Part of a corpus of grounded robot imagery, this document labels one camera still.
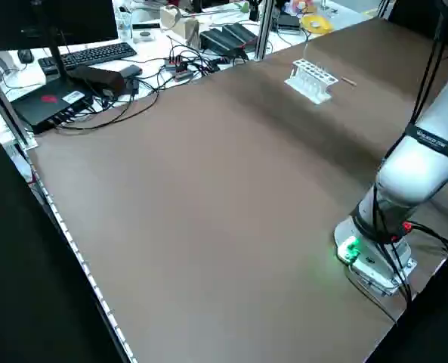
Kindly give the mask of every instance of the metal post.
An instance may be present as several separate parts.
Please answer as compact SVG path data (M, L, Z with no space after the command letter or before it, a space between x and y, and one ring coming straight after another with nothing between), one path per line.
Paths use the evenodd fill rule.
M259 27L259 37L255 47L255 60L262 61L266 55L267 41L272 27L272 13L274 9L274 0L265 0L264 11L262 14L261 25Z

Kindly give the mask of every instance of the white desk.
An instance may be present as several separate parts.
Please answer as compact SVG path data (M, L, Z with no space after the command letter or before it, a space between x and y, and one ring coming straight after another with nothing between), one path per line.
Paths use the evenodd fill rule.
M336 14L330 14L329 15L329 21L333 25L335 30L340 30L345 27L360 23L362 21L368 20L369 18L363 14L357 13L356 11L352 11L344 6L338 5L334 2L328 2L327 5L330 8L336 9ZM216 10L227 10L227 9L234 9L236 8L235 4L226 4L221 5L213 8L207 8L204 11L216 11ZM199 15L197 16L197 19L201 22L200 31L204 31L207 29L210 29L211 27L219 29L219 26L215 26L215 24L221 24L221 23L235 23L235 22L241 22L243 26L245 26L247 29L252 31L255 34L258 34L259 26L258 23L252 22L249 19L249 14L241 13L241 12L231 12L231 13L223 13L223 14L213 14L213 15ZM155 40L152 42L139 42L134 43L132 41L129 41L131 46L135 49L137 52L137 55L134 57L129 58L129 60L134 60L134 64L138 65L142 70L143 73L141 74L141 77L148 77L155 75L159 68L163 65L163 60L152 60L148 61L150 59L154 58L163 58L168 57L170 49L171 49L171 42L168 36L171 36L173 39L178 40L179 42L183 42L183 39L174 34L171 30L169 31L162 31L160 29L152 29L150 31L152 35L154 36ZM310 40L316 38L318 35L311 35ZM291 45L297 45L299 43L305 42L306 38L304 34L301 35L291 35L288 33L280 33L277 35L276 33L271 33L269 35L269 43L271 44L268 52L276 52L283 50L285 48L288 48ZM74 45L70 46L71 52L79 51L84 48L93 48L105 44L111 44L120 42L119 40L111 41L111 42L99 42L99 43L91 43L87 45ZM28 67L21 72L11 74L9 76L6 76L6 83L11 87L24 87L27 85L32 84L44 84L45 83L45 75L42 72L37 59L48 57L49 51L47 49L33 49L32 50L34 57L36 61L34 61L32 64L29 64ZM67 49L65 47L60 48L61 54L66 54ZM16 64L18 63L17 54L16 52L13 52L13 57L16 60ZM215 55L212 55L210 51L205 53L206 57L213 58L216 57ZM254 57L253 53L248 53L249 59L252 59ZM124 60L114 60L111 62L98 64L93 67L99 67L106 70L122 70L123 68L131 65L131 62L124 61ZM231 67L229 66L223 66L221 69L225 69ZM157 87L158 83L163 83L164 80L167 80L171 78L171 74L168 72L162 72L161 76L159 78L159 81L157 80L156 76L150 77L148 79L145 79L145 82L151 84L153 87ZM167 88L170 88L174 85L177 85L177 82L170 81L167 84ZM34 87L28 87L28 88L22 88L22 89L13 89L9 91L9 88L7 88L4 84L2 84L2 91L7 92L7 97L10 101L17 99L21 97L22 95L32 91L37 86ZM149 93L149 89L145 89L143 86L141 86L138 98L145 97ZM123 96L122 101L127 101L128 96ZM3 142L10 143L13 141L13 137L11 138L10 132L8 133L8 128L5 125L3 119L0 117L0 140Z

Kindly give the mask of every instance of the keyboard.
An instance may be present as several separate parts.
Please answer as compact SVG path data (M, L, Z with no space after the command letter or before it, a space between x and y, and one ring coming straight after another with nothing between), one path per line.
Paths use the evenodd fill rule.
M133 57L136 51L128 43L118 43L104 45L97 48L89 48L84 51L75 51L71 54L62 54L64 66L67 70L73 70L77 66L91 66L117 59ZM56 63L52 57L41 58L38 60L42 72L46 76L57 73Z

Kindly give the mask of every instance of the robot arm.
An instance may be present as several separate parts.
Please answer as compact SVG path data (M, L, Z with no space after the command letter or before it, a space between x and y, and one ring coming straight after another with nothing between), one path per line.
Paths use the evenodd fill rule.
M386 294L397 290L416 262L405 237L385 245L393 263L404 266L399 279L377 244L377 232L400 235L403 222L448 182L448 83L416 127L414 137L403 137L378 171L375 186L335 229L339 259ZM374 203L382 214L375 221Z

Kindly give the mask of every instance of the brown table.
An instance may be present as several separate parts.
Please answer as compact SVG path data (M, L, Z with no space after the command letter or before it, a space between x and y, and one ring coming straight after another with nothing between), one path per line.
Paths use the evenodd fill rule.
M116 126L39 139L32 160L139 361L345 362L373 350L391 322L347 281L332 231L409 119L430 47L371 20L307 46L308 60L357 83L321 106L283 82L300 45L170 89ZM447 79L448 58L431 98ZM448 186L416 219L448 237ZM440 257L422 235L410 243L421 290Z

